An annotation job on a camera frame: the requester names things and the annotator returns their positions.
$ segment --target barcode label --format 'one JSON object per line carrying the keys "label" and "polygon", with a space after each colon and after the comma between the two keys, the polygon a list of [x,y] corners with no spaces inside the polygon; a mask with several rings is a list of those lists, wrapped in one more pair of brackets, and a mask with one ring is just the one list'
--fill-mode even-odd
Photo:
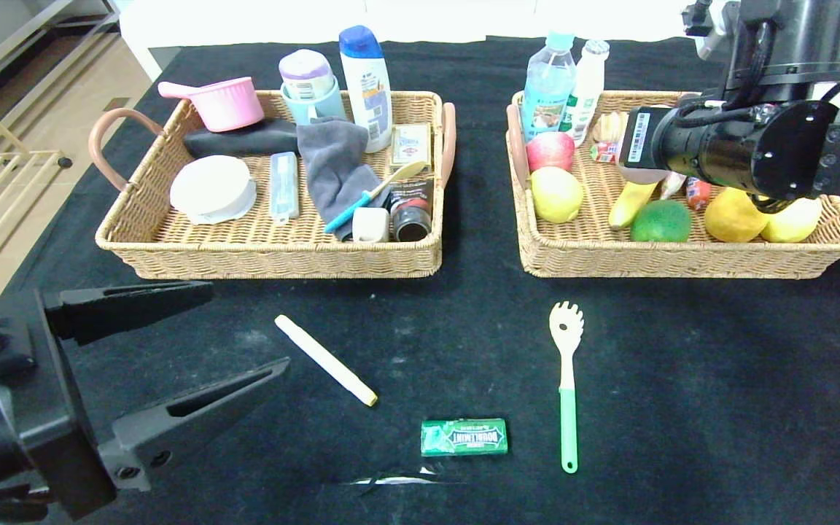
{"label": "barcode label", "polygon": [[650,123],[650,113],[637,113],[634,124],[634,134],[631,136],[631,150],[627,152],[627,162],[636,163],[640,154],[644,152],[644,139],[647,138],[647,125]]}

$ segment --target pink handle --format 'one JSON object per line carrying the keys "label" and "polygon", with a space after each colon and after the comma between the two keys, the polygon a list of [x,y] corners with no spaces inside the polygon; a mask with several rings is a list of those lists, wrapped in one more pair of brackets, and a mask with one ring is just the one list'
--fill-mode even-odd
{"label": "pink handle", "polygon": [[521,188],[527,189],[527,179],[530,177],[530,165],[527,163],[524,134],[521,131],[521,113],[517,104],[507,105],[507,140],[510,142],[510,156],[514,160],[514,171]]}
{"label": "pink handle", "polygon": [[106,179],[109,179],[109,182],[120,192],[125,189],[128,182],[123,179],[123,176],[119,175],[119,172],[109,165],[108,160],[103,156],[103,135],[106,134],[106,129],[113,122],[116,122],[116,119],[122,119],[123,117],[132,117],[138,120],[144,127],[150,129],[151,133],[164,134],[164,128],[160,127],[154,120],[144,116],[144,113],[134,109],[128,109],[127,107],[119,107],[119,109],[106,111],[106,114],[99,117],[99,120],[96,120],[96,124],[93,124],[93,130],[90,131],[90,158],[93,159],[93,164],[96,166],[96,169],[102,172]]}
{"label": "pink handle", "polygon": [[456,104],[443,104],[443,180],[441,185],[446,188],[450,175],[453,175],[453,162],[456,160]]}
{"label": "pink handle", "polygon": [[161,82],[157,84],[157,93],[164,98],[190,98],[191,94],[200,92],[201,87],[184,86],[173,82]]}

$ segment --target green gum pack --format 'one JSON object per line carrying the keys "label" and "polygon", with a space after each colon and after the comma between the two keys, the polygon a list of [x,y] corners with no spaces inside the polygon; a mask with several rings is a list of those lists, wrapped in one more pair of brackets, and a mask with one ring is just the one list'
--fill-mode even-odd
{"label": "green gum pack", "polygon": [[475,456],[507,454],[504,419],[454,419],[420,424],[420,455]]}

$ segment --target container lid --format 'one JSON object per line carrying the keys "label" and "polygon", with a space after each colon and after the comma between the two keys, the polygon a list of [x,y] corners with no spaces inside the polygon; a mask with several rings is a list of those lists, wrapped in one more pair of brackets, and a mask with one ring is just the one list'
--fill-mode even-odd
{"label": "container lid", "polygon": [[296,80],[327,77],[333,73],[323,53],[314,50],[296,50],[290,53],[277,63],[277,69],[281,72],[281,77]]}
{"label": "container lid", "polygon": [[384,58],[374,33],[364,26],[352,26],[339,33],[339,51],[353,58]]}
{"label": "container lid", "polygon": [[187,215],[216,213],[241,197],[251,180],[241,159],[212,155],[180,169],[171,184],[171,206]]}
{"label": "container lid", "polygon": [[546,46],[552,50],[571,50],[572,41],[576,39],[573,33],[562,33],[559,31],[551,31],[546,36]]}
{"label": "container lid", "polygon": [[611,46],[604,40],[589,40],[583,46],[583,56],[591,58],[607,59]]}

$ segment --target basket handle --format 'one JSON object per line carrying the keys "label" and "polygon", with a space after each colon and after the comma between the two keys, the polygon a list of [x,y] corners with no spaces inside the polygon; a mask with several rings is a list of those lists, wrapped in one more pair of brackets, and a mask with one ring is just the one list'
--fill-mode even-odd
{"label": "basket handle", "polygon": [[440,185],[446,188],[456,162],[456,104],[443,104],[443,178]]}
{"label": "basket handle", "polygon": [[521,188],[527,189],[527,177],[530,176],[530,165],[527,163],[524,149],[524,133],[521,131],[521,113],[517,104],[507,105],[507,140],[510,142],[510,158],[514,160],[514,172]]}
{"label": "basket handle", "polygon": [[125,189],[128,182],[123,179],[123,176],[119,175],[119,172],[109,165],[108,160],[103,156],[103,135],[106,134],[106,130],[113,122],[123,117],[132,117],[138,120],[144,127],[151,130],[151,133],[164,134],[164,128],[160,127],[154,120],[149,119],[140,111],[128,109],[127,107],[118,107],[117,109],[106,111],[106,114],[99,117],[99,120],[96,120],[96,124],[93,124],[93,130],[90,131],[90,158],[93,159],[93,164],[96,166],[96,169],[102,172],[103,176],[109,179],[109,182],[120,192]]}

